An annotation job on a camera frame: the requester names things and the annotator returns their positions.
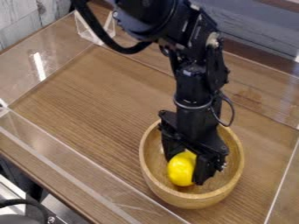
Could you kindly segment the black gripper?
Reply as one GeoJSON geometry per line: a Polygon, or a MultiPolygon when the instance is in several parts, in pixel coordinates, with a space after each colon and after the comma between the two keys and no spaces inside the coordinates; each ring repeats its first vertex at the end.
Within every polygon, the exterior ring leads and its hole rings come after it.
{"type": "Polygon", "coordinates": [[[229,154],[217,127],[228,127],[220,120],[221,98],[209,96],[203,103],[172,98],[176,111],[159,112],[163,153],[167,161],[184,151],[195,155],[192,182],[201,186],[215,172],[221,172],[229,154]]]}

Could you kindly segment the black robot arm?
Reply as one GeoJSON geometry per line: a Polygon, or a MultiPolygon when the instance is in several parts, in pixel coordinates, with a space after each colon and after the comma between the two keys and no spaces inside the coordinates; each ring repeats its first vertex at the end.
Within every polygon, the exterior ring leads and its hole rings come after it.
{"type": "Polygon", "coordinates": [[[185,150],[195,154],[191,181],[200,186],[223,170],[229,154],[219,134],[229,70],[217,24],[193,0],[112,0],[112,4],[120,27],[137,40],[156,42],[171,61],[176,110],[159,112],[163,153],[165,159],[185,150]]]}

